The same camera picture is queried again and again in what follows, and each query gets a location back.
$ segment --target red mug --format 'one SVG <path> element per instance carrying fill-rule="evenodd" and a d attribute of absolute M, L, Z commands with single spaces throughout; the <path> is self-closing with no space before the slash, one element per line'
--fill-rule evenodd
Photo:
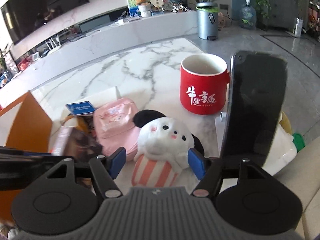
<path fill-rule="evenodd" d="M 186 57 L 181 61 L 181 104 L 194 114 L 215 114 L 226 103 L 229 81 L 222 58 L 205 53 Z"/>

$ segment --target silver trash can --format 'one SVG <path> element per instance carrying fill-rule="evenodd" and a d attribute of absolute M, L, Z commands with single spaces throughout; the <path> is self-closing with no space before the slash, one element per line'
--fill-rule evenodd
<path fill-rule="evenodd" d="M 197 3 L 198 36 L 203 40 L 214 41 L 218 38 L 218 5 L 213 2 Z"/>

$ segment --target television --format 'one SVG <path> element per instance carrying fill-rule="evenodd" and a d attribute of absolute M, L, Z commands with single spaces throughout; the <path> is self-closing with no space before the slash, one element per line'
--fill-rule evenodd
<path fill-rule="evenodd" d="M 1 7 L 5 24 L 17 44 L 36 29 L 89 0 L 9 0 Z"/>

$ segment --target orange and white striped fabric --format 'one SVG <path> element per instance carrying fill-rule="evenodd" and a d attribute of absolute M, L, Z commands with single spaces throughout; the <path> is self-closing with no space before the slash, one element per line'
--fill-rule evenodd
<path fill-rule="evenodd" d="M 178 173 L 168 161 L 152 161 L 141 155 L 134 167 L 132 186 L 171 187 Z"/>

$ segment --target floor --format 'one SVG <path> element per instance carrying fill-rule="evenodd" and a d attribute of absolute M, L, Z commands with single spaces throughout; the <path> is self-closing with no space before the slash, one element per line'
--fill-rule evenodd
<path fill-rule="evenodd" d="M 288 82 L 283 111 L 292 129 L 309 143 L 320 136 L 320 43 L 303 36 L 293 38 L 281 31 L 249 31 L 237 26 L 219 32 L 216 41 L 186 36 L 202 51 L 222 57 L 230 65 L 239 50 L 278 54 L 288 61 Z"/>

